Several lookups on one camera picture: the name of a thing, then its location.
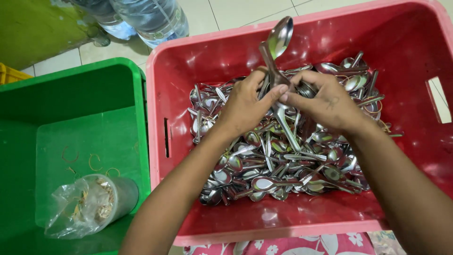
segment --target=transparent plastic bag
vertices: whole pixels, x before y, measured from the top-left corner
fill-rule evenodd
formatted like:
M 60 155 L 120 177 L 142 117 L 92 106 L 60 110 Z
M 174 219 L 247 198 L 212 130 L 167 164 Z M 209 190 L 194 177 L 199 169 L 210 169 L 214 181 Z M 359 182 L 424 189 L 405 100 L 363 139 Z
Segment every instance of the transparent plastic bag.
M 51 218 L 44 234 L 49 238 L 77 239 L 100 231 L 111 221 L 113 190 L 103 178 L 86 176 L 52 193 Z

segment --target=pink floral cloth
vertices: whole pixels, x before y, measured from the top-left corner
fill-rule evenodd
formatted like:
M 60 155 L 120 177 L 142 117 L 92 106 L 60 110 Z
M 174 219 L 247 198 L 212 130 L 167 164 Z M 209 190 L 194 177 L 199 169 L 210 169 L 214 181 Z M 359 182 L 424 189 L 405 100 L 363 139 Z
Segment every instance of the pink floral cloth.
M 254 240 L 184 248 L 185 255 L 375 255 L 366 233 Z

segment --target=red plastic crate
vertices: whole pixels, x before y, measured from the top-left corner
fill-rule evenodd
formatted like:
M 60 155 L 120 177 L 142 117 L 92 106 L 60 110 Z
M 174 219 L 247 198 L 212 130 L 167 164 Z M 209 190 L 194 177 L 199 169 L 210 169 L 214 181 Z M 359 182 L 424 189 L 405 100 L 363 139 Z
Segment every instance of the red plastic crate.
M 193 148 L 189 92 L 194 83 L 222 82 L 264 65 L 258 44 L 276 21 L 172 40 L 147 61 L 151 187 Z M 299 17 L 281 69 L 333 62 L 365 52 L 380 71 L 376 87 L 386 95 L 381 119 L 404 131 L 399 147 L 449 196 L 453 196 L 453 128 L 440 124 L 427 80 L 438 76 L 453 105 L 453 26 L 433 0 L 379 0 Z M 164 122 L 167 121 L 169 157 Z M 322 196 L 290 194 L 284 202 L 240 199 L 230 206 L 196 201 L 174 244 L 203 245 L 388 228 L 371 192 Z

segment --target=large plastic water bottle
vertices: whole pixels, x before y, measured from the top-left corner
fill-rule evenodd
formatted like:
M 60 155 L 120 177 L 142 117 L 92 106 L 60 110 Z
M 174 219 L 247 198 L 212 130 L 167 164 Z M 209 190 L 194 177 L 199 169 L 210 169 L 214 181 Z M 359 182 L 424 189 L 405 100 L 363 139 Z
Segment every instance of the large plastic water bottle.
M 176 0 L 110 0 L 110 3 L 153 49 L 162 42 L 189 35 L 186 15 Z
M 91 14 L 99 25 L 116 38 L 129 40 L 137 31 L 127 24 L 113 9 L 109 0 L 71 0 L 82 10 Z

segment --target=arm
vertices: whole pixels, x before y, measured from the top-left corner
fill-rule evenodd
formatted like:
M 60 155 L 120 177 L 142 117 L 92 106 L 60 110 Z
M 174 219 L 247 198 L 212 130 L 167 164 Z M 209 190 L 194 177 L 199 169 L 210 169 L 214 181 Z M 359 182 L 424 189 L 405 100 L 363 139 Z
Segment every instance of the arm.
M 355 105 L 333 76 L 301 71 L 292 82 L 301 79 L 319 88 L 316 98 L 286 93 L 280 100 L 348 139 L 401 246 L 409 254 L 452 254 L 450 197 Z
M 221 154 L 236 137 L 252 130 L 271 105 L 288 90 L 286 85 L 280 85 L 258 101 L 256 90 L 264 75 L 261 70 L 253 71 L 234 85 L 216 124 L 141 205 L 118 254 L 168 254 L 181 224 Z

